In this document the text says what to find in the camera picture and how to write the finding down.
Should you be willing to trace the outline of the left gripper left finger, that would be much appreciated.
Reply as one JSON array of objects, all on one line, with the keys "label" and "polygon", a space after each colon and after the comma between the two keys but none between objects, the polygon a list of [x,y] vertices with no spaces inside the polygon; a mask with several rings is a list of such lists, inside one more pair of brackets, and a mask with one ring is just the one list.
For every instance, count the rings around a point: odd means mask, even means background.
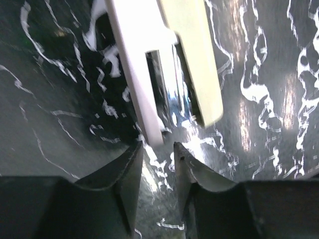
[{"label": "left gripper left finger", "polygon": [[133,238],[143,151],[137,142],[76,182],[57,176],[2,177],[1,238]]}]

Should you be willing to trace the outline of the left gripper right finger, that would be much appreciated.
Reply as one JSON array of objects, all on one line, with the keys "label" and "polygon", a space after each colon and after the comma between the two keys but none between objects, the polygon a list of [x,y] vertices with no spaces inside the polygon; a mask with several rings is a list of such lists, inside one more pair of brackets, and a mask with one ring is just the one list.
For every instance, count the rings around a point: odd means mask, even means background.
[{"label": "left gripper right finger", "polygon": [[188,239],[316,239],[319,181],[236,183],[173,145],[176,190]]}]

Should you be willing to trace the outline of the cream white stapler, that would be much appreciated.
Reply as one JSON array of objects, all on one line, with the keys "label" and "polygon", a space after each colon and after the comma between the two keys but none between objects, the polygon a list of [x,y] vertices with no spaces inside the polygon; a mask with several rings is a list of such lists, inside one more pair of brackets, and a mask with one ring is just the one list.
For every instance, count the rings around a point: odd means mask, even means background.
[{"label": "cream white stapler", "polygon": [[223,102],[202,0],[106,1],[138,124],[151,146],[161,126],[209,127]]}]

